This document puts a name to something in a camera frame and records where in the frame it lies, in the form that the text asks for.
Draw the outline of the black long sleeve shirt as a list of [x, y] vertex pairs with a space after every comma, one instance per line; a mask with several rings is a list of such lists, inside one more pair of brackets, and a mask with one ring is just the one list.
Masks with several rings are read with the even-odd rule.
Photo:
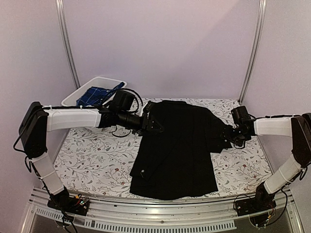
[[211, 153], [231, 148], [221, 138], [227, 125], [208, 108], [184, 101], [163, 100], [150, 113], [164, 131], [142, 137], [130, 193], [175, 200], [217, 192]]

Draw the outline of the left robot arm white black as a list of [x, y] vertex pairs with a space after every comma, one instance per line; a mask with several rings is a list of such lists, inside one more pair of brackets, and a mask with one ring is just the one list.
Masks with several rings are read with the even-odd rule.
[[52, 165], [46, 145], [47, 133], [71, 128], [108, 128], [122, 126], [139, 135], [161, 133], [163, 126], [149, 114], [153, 102], [148, 102], [140, 115], [131, 111], [131, 104], [109, 101], [102, 106], [43, 106], [33, 102], [18, 130], [17, 142], [21, 142], [29, 160], [26, 165], [33, 168], [50, 194], [53, 202], [62, 211], [72, 207], [65, 186]]

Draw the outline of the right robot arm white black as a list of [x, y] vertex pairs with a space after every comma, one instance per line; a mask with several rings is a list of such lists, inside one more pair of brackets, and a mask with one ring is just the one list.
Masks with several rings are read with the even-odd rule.
[[261, 212], [270, 204], [270, 197], [297, 177], [303, 179], [311, 164], [311, 114], [280, 115], [251, 119], [246, 113], [232, 111], [236, 127], [226, 126], [221, 138], [242, 148], [253, 136], [284, 136], [292, 139], [287, 161], [256, 189], [251, 207]]

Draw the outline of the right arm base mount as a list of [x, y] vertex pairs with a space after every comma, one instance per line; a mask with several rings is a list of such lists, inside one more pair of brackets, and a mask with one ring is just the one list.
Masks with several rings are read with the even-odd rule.
[[233, 209], [238, 216], [259, 213], [275, 207], [275, 194], [256, 194], [254, 197], [240, 194], [233, 201]]

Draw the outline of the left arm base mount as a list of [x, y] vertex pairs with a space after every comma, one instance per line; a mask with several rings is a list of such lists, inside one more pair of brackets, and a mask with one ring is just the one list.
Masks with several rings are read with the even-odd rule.
[[71, 214], [86, 216], [89, 204], [89, 197], [77, 194], [71, 196], [66, 188], [58, 194], [51, 194], [47, 206], [56, 210]]

